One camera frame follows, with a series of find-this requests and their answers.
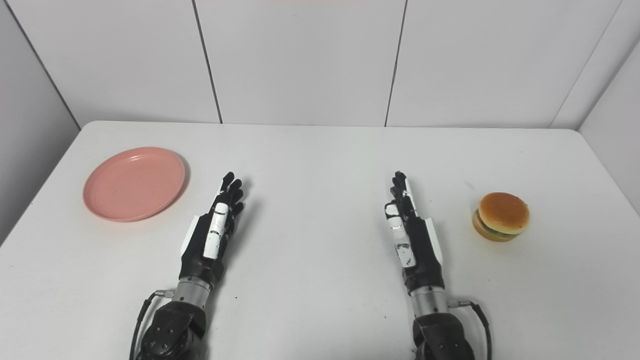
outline burger patty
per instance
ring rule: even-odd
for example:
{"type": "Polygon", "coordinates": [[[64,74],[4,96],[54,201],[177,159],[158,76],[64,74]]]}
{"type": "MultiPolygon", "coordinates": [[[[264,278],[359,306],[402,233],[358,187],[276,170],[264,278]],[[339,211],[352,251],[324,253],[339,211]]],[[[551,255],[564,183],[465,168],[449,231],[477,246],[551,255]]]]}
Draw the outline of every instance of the burger patty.
{"type": "Polygon", "coordinates": [[[474,220],[477,220],[477,223],[482,227],[482,229],[484,231],[486,231],[490,235],[495,236],[497,238],[501,238],[501,239],[505,239],[505,240],[511,240],[511,239],[513,239],[513,238],[515,238],[517,236],[517,234],[505,234],[505,233],[501,233],[498,230],[493,230],[491,227],[488,227],[482,221],[482,218],[480,217],[480,212],[478,210],[476,210],[476,212],[474,213],[474,220]]]}

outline white table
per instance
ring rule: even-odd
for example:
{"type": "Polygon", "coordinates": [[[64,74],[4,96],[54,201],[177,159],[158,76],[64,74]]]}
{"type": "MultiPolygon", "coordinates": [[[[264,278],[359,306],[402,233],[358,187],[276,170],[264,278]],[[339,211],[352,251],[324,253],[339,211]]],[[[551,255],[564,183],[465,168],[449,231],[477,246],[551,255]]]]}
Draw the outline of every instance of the white table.
{"type": "MultiPolygon", "coordinates": [[[[640,218],[576,132],[94,122],[0,247],[1,357],[126,359],[142,300],[175,286],[184,233],[229,170],[247,208],[212,303],[210,359],[412,359],[383,214],[395,170],[435,219],[450,295],[487,312],[494,359],[640,354],[640,218]],[[128,224],[90,214],[91,171],[146,145],[184,157],[180,198],[128,224]],[[492,191],[531,209],[511,242],[472,227],[492,191]]],[[[455,313],[484,359],[480,324],[455,313]]]]}

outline cable connector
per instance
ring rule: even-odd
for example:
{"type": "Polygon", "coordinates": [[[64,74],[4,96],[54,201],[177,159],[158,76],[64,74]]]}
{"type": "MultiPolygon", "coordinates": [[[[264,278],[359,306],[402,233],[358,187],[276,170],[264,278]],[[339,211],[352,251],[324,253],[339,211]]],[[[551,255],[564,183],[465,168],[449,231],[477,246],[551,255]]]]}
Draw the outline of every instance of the cable connector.
{"type": "Polygon", "coordinates": [[[172,299],[174,293],[175,293],[175,290],[156,290],[156,291],[154,291],[154,294],[156,294],[156,296],[164,297],[164,298],[167,298],[167,299],[172,299]]]}
{"type": "Polygon", "coordinates": [[[471,306],[471,301],[469,301],[469,300],[448,300],[447,301],[447,306],[449,306],[449,309],[455,309],[456,307],[471,306]]]}

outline white wall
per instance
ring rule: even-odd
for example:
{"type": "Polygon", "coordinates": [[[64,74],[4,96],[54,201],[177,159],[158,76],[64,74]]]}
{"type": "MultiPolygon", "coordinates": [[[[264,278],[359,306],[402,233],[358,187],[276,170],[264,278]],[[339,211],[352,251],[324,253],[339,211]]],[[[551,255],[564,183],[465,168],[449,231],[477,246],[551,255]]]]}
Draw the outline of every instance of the white wall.
{"type": "Polygon", "coordinates": [[[576,128],[640,0],[7,0],[80,125],[576,128]]]}
{"type": "Polygon", "coordinates": [[[384,126],[404,0],[197,0],[224,123],[384,126]]]}
{"type": "Polygon", "coordinates": [[[81,126],[219,122],[189,0],[8,0],[81,126]]]}
{"type": "Polygon", "coordinates": [[[409,0],[388,125],[549,127],[566,104],[576,128],[639,33],[638,4],[409,0]]]}
{"type": "Polygon", "coordinates": [[[78,133],[0,1],[0,243],[78,133]]]}
{"type": "Polygon", "coordinates": [[[580,132],[640,213],[640,46],[631,53],[580,132]]]}

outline black cable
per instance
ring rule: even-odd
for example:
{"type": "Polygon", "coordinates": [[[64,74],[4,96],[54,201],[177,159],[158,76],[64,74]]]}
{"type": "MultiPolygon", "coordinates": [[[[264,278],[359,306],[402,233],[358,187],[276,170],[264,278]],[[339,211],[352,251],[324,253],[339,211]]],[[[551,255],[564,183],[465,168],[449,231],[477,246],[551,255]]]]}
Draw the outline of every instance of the black cable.
{"type": "Polygon", "coordinates": [[[136,343],[138,342],[138,333],[140,332],[140,325],[142,325],[142,320],[145,318],[145,314],[151,306],[151,301],[156,297],[157,294],[154,291],[147,300],[142,303],[142,308],[140,309],[140,314],[138,314],[138,321],[136,322],[136,329],[133,330],[133,339],[131,340],[131,349],[129,351],[129,360],[134,360],[134,353],[136,351],[136,343]]]}
{"type": "Polygon", "coordinates": [[[471,302],[470,305],[471,308],[476,312],[478,319],[480,319],[480,322],[484,327],[484,335],[486,337],[486,360],[491,360],[493,349],[491,344],[491,330],[489,330],[489,320],[484,315],[484,312],[480,308],[480,305],[476,304],[475,302],[471,302]]]}

